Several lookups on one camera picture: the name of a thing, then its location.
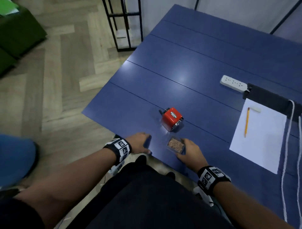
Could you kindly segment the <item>person's right forearm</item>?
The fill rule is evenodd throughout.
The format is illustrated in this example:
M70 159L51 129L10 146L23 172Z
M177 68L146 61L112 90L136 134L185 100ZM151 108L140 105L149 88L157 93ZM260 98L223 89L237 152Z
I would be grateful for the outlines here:
M295 229L231 182L217 183L213 194L224 211L244 229Z

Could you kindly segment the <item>green sofa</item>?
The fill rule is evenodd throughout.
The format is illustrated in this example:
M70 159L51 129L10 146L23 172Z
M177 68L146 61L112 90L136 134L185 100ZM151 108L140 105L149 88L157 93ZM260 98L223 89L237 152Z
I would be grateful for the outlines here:
M0 76L47 36L32 13L17 5L18 13L0 16Z

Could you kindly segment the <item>yellow pencil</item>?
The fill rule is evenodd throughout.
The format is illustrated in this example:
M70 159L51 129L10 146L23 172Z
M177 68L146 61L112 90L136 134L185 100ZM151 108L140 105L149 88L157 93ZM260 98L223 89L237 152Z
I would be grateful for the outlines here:
M246 114L246 123L245 123L245 129L244 129L244 137L245 138L247 136L247 131L248 131L249 114L250 114L250 107L247 108L247 114Z

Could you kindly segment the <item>white power strip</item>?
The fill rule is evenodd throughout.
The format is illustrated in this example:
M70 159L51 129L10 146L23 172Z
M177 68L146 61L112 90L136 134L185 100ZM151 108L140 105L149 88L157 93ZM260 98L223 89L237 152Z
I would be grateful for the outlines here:
M234 78L231 78L227 75L223 75L221 80L220 80L220 84L233 89L235 91L238 91L240 93L243 93L244 91L247 90L247 84L243 83L239 80L236 80Z

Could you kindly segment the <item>black cloth mat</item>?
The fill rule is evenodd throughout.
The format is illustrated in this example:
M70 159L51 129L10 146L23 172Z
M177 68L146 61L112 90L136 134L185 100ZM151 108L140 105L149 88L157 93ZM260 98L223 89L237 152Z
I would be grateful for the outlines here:
M293 108L293 105L288 98L282 97L279 94L275 94L269 90L248 83L247 89L243 92L243 99L247 98L280 112L286 115L287 118L291 117L291 109Z

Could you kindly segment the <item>person's left hand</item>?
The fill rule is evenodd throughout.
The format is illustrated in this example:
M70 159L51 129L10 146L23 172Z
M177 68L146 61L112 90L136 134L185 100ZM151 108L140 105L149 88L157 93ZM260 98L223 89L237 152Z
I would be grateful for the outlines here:
M126 138L126 141L130 144L132 153L133 154L140 154L142 148L148 149L148 144L146 142L149 142L151 140L151 135L145 132L138 132L134 135L131 135Z

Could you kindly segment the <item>black metal shelf frame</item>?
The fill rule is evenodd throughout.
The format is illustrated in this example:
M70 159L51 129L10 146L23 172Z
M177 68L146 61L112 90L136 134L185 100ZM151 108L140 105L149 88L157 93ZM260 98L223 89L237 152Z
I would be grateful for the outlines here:
M102 0L117 52L134 51L144 40L141 0Z

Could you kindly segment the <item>person's left forearm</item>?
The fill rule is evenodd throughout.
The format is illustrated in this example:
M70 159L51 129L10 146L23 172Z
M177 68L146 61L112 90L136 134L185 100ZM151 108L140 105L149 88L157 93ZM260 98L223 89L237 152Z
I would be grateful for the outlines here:
M15 199L34 208L45 228L54 228L102 180L116 159L113 151L103 148L36 182Z

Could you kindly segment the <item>brown pencil shavings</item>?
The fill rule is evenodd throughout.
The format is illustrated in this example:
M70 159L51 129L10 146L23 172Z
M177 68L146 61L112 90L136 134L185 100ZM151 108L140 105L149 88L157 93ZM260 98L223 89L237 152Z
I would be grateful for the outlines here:
M170 147L171 149L173 149L174 151L180 153L183 151L183 147L185 146L185 144L183 143L182 140L178 140L176 138L171 138L168 141L167 146Z

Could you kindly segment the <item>white paper sheet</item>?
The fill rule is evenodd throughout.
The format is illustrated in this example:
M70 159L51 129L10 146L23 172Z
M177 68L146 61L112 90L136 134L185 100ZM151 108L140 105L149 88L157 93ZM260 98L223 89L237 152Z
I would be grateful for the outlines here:
M250 110L245 138L244 129L248 107L258 107L261 113ZM277 174L286 121L286 115L247 98L229 149Z

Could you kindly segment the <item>person's right hand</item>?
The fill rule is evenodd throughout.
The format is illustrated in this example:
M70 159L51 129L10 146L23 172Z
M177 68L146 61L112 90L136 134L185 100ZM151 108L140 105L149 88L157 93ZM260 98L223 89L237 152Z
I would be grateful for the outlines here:
M198 171L208 166L206 158L202 154L202 151L193 141L189 139L183 139L186 148L186 155L188 157L188 162L183 162L190 170L198 173Z

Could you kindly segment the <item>clear plastic shavings tray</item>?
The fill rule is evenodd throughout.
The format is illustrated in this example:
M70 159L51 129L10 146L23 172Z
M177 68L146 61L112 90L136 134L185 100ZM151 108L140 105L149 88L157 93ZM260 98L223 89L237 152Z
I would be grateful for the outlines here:
M172 136L172 137L169 138L169 140L170 140L171 138L176 138L176 139L178 139L178 140L182 140L183 143L184 143L184 140L183 140L183 139L180 139L180 138L178 138L178 137ZM167 149L169 149L170 151L172 151L172 152L174 152L174 153L178 153L178 152L174 151L173 149L171 149L170 147L168 147L167 145L166 145L166 147L167 147ZM183 155L186 154L186 148L185 148L185 146L183 147L183 151L180 152L180 154L183 154Z

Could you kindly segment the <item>black marker wristband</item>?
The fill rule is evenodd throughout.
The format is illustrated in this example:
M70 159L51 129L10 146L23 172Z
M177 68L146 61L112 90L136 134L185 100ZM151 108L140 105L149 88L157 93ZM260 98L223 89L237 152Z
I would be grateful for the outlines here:
M119 165L122 161L124 161L132 152L132 147L130 143L124 138L114 138L110 142L106 143L103 148L107 148L115 154L115 166Z
M219 182L231 182L230 177L215 166L202 167L197 175L197 185L206 195L213 195L213 189Z

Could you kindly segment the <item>green paper sheet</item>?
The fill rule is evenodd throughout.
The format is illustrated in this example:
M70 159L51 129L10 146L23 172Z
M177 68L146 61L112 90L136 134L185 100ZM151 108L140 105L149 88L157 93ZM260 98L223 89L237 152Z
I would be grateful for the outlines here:
M11 0L0 0L0 16L6 16L18 12L18 5Z

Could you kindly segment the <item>person's black sleeve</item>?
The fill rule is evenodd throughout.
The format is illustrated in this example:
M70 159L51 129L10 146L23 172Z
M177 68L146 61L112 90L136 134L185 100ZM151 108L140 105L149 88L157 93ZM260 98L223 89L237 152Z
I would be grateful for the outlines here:
M37 211L14 197L0 199L0 229L45 229Z

